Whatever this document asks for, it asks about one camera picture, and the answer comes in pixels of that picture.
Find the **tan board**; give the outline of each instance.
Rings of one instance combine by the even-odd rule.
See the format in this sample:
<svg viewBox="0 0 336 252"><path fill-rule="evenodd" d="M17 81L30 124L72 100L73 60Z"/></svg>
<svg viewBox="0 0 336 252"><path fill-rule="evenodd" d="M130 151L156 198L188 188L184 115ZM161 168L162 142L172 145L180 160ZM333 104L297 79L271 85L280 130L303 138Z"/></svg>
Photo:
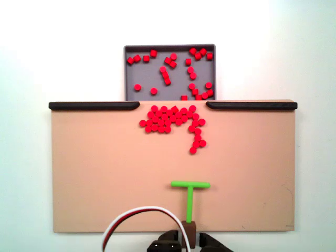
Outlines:
<svg viewBox="0 0 336 252"><path fill-rule="evenodd" d="M146 134L152 105L197 106L207 146L189 154L188 123ZM210 182L195 190L198 231L294 230L295 112L212 110L205 101L141 101L131 111L52 111L55 232L103 232L134 207L162 206L185 219L186 190L173 180ZM126 220L118 232L176 228L161 213Z"/></svg>

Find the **green handle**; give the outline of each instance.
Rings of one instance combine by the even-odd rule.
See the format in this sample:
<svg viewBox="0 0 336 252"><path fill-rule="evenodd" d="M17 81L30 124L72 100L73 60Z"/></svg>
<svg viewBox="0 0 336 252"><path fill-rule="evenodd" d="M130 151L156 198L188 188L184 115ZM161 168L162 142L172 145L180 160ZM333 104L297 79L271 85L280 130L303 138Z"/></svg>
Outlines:
<svg viewBox="0 0 336 252"><path fill-rule="evenodd" d="M196 181L172 181L172 186L188 187L186 222L191 223L193 217L194 188L209 188L210 183Z"/></svg>

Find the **white background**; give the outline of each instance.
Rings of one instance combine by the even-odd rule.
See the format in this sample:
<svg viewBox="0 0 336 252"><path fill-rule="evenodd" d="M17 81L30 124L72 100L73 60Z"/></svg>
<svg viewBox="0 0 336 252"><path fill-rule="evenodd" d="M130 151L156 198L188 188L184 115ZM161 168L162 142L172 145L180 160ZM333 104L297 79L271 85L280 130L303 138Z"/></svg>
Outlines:
<svg viewBox="0 0 336 252"><path fill-rule="evenodd" d="M214 236L336 251L335 28L335 1L0 1L0 251L100 250L101 234L53 233L48 102L123 100L124 45L202 43L217 48L218 99L299 106L296 231ZM116 234L109 249L157 236Z"/></svg>

